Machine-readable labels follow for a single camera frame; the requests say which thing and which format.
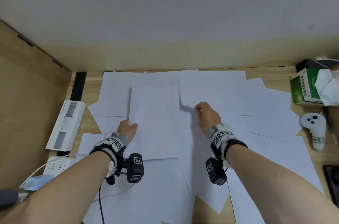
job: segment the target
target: white box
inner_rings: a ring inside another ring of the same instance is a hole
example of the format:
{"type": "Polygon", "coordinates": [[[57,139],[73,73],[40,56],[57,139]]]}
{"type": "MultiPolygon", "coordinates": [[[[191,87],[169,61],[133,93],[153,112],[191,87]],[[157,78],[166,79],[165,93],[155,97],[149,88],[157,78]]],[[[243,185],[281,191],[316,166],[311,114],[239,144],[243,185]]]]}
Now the white box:
{"type": "Polygon", "coordinates": [[[65,100],[49,137],[46,149],[71,151],[86,109],[79,101],[65,100]]]}

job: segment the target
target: human arm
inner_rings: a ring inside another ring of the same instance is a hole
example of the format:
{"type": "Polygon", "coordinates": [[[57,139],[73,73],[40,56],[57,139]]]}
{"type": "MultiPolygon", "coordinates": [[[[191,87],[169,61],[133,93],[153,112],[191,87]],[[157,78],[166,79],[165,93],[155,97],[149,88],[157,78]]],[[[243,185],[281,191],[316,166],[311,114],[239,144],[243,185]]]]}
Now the human arm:
{"type": "MultiPolygon", "coordinates": [[[[122,121],[118,128],[130,142],[137,124],[122,121]]],[[[80,223],[108,172],[111,158],[94,152],[66,169],[10,211],[2,224],[80,223]]]]}
{"type": "MultiPolygon", "coordinates": [[[[221,124],[206,102],[196,106],[203,133],[221,124]]],[[[226,159],[258,207],[266,224],[337,223],[339,209],[296,173],[242,145],[232,145],[226,159]]]]}

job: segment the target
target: power strip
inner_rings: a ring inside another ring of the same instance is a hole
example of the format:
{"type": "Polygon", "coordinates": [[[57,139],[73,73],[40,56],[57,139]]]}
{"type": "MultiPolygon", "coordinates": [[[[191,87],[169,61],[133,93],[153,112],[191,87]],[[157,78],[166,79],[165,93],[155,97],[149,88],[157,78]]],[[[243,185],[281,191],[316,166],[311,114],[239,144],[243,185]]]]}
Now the power strip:
{"type": "MultiPolygon", "coordinates": [[[[59,157],[52,156],[48,159],[48,162],[54,159],[57,159],[57,158],[59,157]]],[[[75,159],[71,157],[59,158],[58,160],[48,163],[45,167],[43,174],[53,175],[54,177],[56,177],[57,175],[62,173],[64,170],[72,166],[74,164],[74,161],[75,159]]]]}

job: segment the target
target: white wall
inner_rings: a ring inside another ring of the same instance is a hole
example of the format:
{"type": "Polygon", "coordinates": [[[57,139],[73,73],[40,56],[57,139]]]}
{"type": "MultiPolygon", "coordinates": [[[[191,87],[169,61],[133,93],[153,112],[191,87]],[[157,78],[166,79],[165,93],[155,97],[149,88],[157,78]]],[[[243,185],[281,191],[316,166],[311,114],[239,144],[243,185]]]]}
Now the white wall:
{"type": "MultiPolygon", "coordinates": [[[[136,45],[180,43],[185,45],[181,54],[194,55],[201,43],[208,47],[224,43],[227,51],[227,41],[251,44],[249,41],[257,39],[282,38],[285,44],[290,38],[339,35],[339,0],[0,0],[0,3],[0,19],[73,70],[107,68],[104,60],[95,63],[95,68],[91,67],[92,61],[85,62],[88,68],[74,64],[74,59],[82,56],[80,49],[93,50],[92,47],[84,49],[86,46],[94,46],[100,58],[116,59],[121,67],[125,62],[119,60],[121,56],[116,50],[121,45],[127,46],[127,54],[128,46],[133,45],[130,51],[131,56],[135,56],[139,54],[136,45]],[[185,51],[184,48],[195,43],[198,44],[189,52],[185,51]],[[103,46],[111,50],[104,51],[103,46]]],[[[334,54],[336,46],[339,49],[339,43],[332,44],[331,48],[323,47],[318,55],[334,54]]],[[[221,49],[207,50],[204,54],[211,54],[213,58],[216,50],[221,49]]],[[[259,51],[244,52],[243,57],[253,58],[259,51]]],[[[171,51],[168,54],[176,58],[180,55],[171,51]]],[[[294,62],[297,59],[287,55],[273,59],[279,60],[294,62]]],[[[175,62],[166,60],[166,63],[159,59],[151,68],[176,69],[175,62]]],[[[220,64],[239,65],[226,61],[220,64]]],[[[109,66],[117,68],[114,62],[109,66]]],[[[139,61],[139,66],[125,65],[122,69],[143,69],[144,66],[145,63],[139,61]]],[[[208,65],[209,68],[222,66],[208,65]]]]}

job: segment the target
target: tissue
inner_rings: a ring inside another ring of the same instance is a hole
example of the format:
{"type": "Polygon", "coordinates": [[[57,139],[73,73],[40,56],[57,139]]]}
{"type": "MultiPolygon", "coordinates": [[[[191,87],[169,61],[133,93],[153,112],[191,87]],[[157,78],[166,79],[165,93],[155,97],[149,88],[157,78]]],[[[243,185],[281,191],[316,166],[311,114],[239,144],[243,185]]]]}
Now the tissue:
{"type": "Polygon", "coordinates": [[[324,105],[339,105],[339,71],[319,70],[314,85],[324,105]]]}

